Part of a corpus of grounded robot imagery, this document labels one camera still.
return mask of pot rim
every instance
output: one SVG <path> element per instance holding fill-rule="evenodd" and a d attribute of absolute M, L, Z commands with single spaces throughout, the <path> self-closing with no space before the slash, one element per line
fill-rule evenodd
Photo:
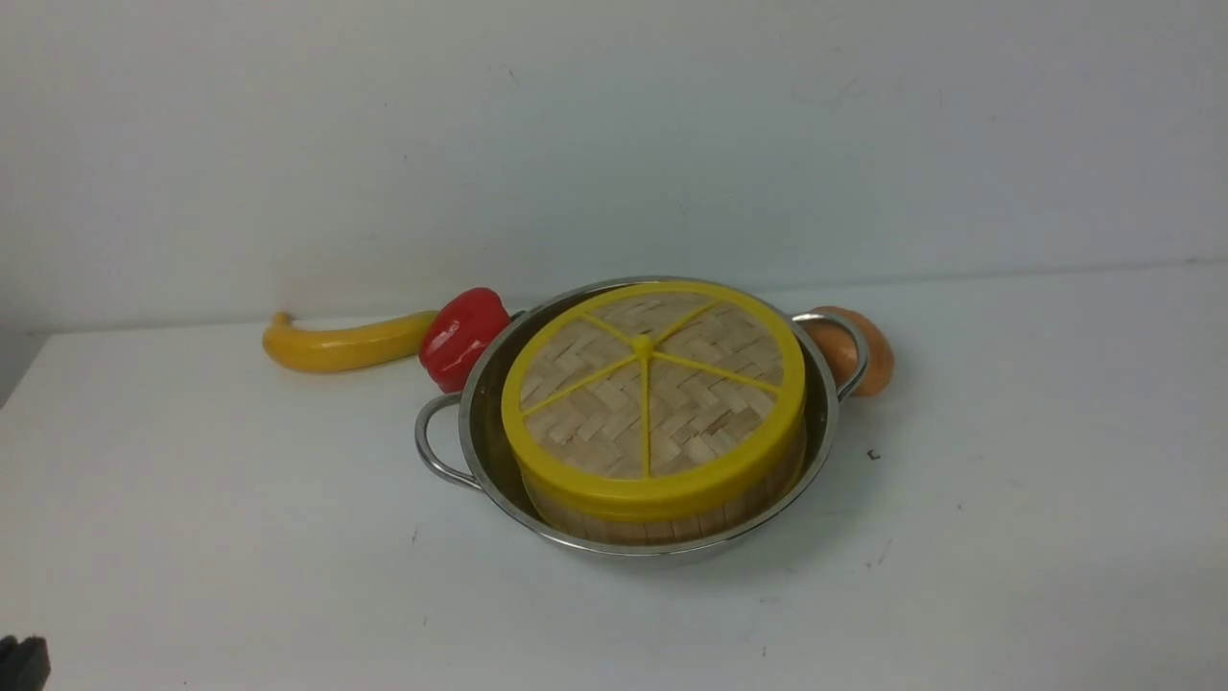
<path fill-rule="evenodd" d="M 828 367 L 826 361 L 819 352 L 818 345 L 814 342 L 813 339 L 810 339 L 806 334 L 806 331 L 802 329 L 801 325 L 797 324 L 797 322 L 795 322 L 788 314 L 777 309 L 775 306 L 764 302 L 763 299 L 759 299 L 759 297 L 752 295 L 753 298 L 759 299 L 760 302 L 766 304 L 768 308 L 780 314 L 781 318 L 783 318 L 788 323 L 790 328 L 793 330 L 793 334 L 797 336 L 798 341 L 802 345 L 803 356 L 806 356 L 806 358 L 810 362 L 810 365 L 814 366 L 814 369 L 818 372 L 819 377 L 823 380 L 823 393 L 825 395 L 824 398 L 826 403 L 826 420 L 824 421 L 820 431 L 822 439 L 819 439 L 818 447 L 814 447 L 813 450 L 810 447 L 813 442 L 807 442 L 807 454 L 808 455 L 813 454 L 813 459 L 809 460 L 809 466 L 807 468 L 802 477 L 797 481 L 797 484 L 793 486 L 793 488 L 790 490 L 787 495 L 777 500 L 775 504 L 772 504 L 771 507 L 769 507 L 768 509 L 763 511 L 756 517 L 747 522 L 743 522 L 733 528 L 722 530 L 721 533 L 709 535 L 706 538 L 698 538 L 695 540 L 688 540 L 685 542 L 674 542 L 669 545 L 614 545 L 609 542 L 597 542 L 592 540 L 585 540 L 582 538 L 576 538 L 573 535 L 569 535 L 566 533 L 550 528 L 544 522 L 529 515 L 527 512 L 524 512 L 515 503 L 512 503 L 490 480 L 490 476 L 486 474 L 485 466 L 483 466 L 483 464 L 478 460 L 478 450 L 474 447 L 473 442 L 470 410 L 473 409 L 474 398 L 476 395 L 478 384 L 481 380 L 481 374 L 485 372 L 490 361 L 503 347 L 503 344 L 519 329 L 526 328 L 526 324 L 529 323 L 529 319 L 526 317 L 540 313 L 558 304 L 559 302 L 570 301 L 582 295 L 596 295 L 598 292 L 604 292 L 607 290 L 613 290 L 615 287 L 623 287 L 626 285 L 636 285 L 643 282 L 667 282 L 677 280 L 686 280 L 691 282 L 706 282 L 710 285 L 717 285 L 731 290 L 738 290 L 736 287 L 731 287 L 720 282 L 695 280 L 695 279 L 670 276 L 670 275 L 630 276 L 630 277 L 613 279 L 613 280 L 605 280 L 583 285 L 575 290 L 570 290 L 567 292 L 556 295 L 546 299 L 545 302 L 542 302 L 538 306 L 533 307 L 519 318 L 513 319 L 511 325 L 505 328 L 503 331 L 500 333 L 499 336 L 496 336 L 490 342 L 489 347 L 483 353 L 481 358 L 479 358 L 478 363 L 474 366 L 474 369 L 469 376 L 469 380 L 465 383 L 464 392 L 460 395 L 459 411 L 457 414 L 457 423 L 458 423 L 457 427 L 459 428 L 458 432 L 460 436 L 460 452 L 464 455 L 465 464 L 469 466 L 469 471 L 473 474 L 474 480 L 476 480 L 478 485 L 481 487 L 483 495 L 485 495 L 491 502 L 494 502 L 495 506 L 502 509 L 505 514 L 515 519 L 517 523 L 532 530 L 533 533 L 538 534 L 539 536 L 549 540 L 550 542 L 554 542 L 561 547 L 577 550 L 580 552 L 618 556 L 618 557 L 640 557 L 640 558 L 664 557 L 669 555 L 696 552 L 700 550 L 716 547 L 717 545 L 723 545 L 726 542 L 729 542 L 731 540 L 734 540 L 755 530 L 756 528 L 764 525 L 765 523 L 775 518 L 777 514 L 780 514 L 782 511 L 785 511 L 790 504 L 793 503 L 793 501 L 797 500 L 798 496 L 801 496 L 802 492 L 807 490 L 807 487 L 809 487 L 810 482 L 813 482 L 814 477 L 823 469 L 823 465 L 826 461 L 828 454 L 831 450 L 831 444 L 834 441 L 834 431 L 836 427 L 836 421 L 839 419 L 839 409 L 840 409 L 839 398 L 836 396 L 836 385 L 831 377 L 831 369 Z M 802 412 L 803 420 L 806 420 L 806 416 L 808 415 L 810 406 L 812 403 L 808 400 Z"/>

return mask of yellow banana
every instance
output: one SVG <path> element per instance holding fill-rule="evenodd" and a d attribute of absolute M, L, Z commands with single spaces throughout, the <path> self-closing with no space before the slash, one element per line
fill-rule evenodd
<path fill-rule="evenodd" d="M 394 319 L 334 330 L 295 328 L 278 312 L 264 329 L 264 352 L 279 366 L 298 372 L 345 372 L 418 355 L 426 328 L 438 312 L 416 312 Z"/>

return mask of plastic food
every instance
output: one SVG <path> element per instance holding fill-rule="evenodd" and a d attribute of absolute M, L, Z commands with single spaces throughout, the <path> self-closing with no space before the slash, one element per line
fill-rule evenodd
<path fill-rule="evenodd" d="M 469 373 L 490 341 L 511 323 L 499 293 L 473 287 L 457 295 L 440 309 L 426 330 L 422 367 L 445 394 L 464 389 Z"/>
<path fill-rule="evenodd" d="M 825 312 L 835 312 L 847 318 L 861 328 L 861 331 L 866 335 L 866 340 L 869 341 L 869 369 L 866 371 L 865 379 L 861 380 L 861 384 L 853 390 L 852 395 L 874 396 L 883 389 L 887 389 L 887 385 L 892 383 L 892 374 L 895 373 L 895 353 L 892 352 L 892 344 L 887 341 L 887 336 L 874 325 L 874 322 L 866 318 L 861 312 L 842 307 L 823 306 L 815 308 Z M 831 377 L 836 382 L 847 380 L 857 366 L 857 349 L 853 347 L 852 338 L 831 322 L 806 322 L 802 324 L 802 328 L 818 344 L 819 351 L 823 353 L 824 360 L 828 361 L 828 367 L 831 368 Z"/>
<path fill-rule="evenodd" d="M 290 314 L 278 312 L 264 329 L 264 352 L 279 366 L 309 373 L 368 368 L 418 353 L 422 336 L 438 312 L 333 330 L 296 328 Z"/>

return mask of bamboo steamer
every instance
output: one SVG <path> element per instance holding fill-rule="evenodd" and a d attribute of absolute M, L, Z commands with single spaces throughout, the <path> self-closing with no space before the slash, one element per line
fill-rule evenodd
<path fill-rule="evenodd" d="M 666 281 L 545 324 L 508 372 L 501 414 L 548 524 L 659 545 L 721 533 L 792 488 L 804 398 L 782 315 L 737 290 Z"/>

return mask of toy vegetable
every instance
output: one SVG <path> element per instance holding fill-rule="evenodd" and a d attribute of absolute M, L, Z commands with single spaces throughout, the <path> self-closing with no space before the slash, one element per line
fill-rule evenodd
<path fill-rule="evenodd" d="M 508 323 L 511 317 L 494 290 L 465 290 L 427 326 L 418 360 L 445 394 L 460 392 L 486 345 Z"/>

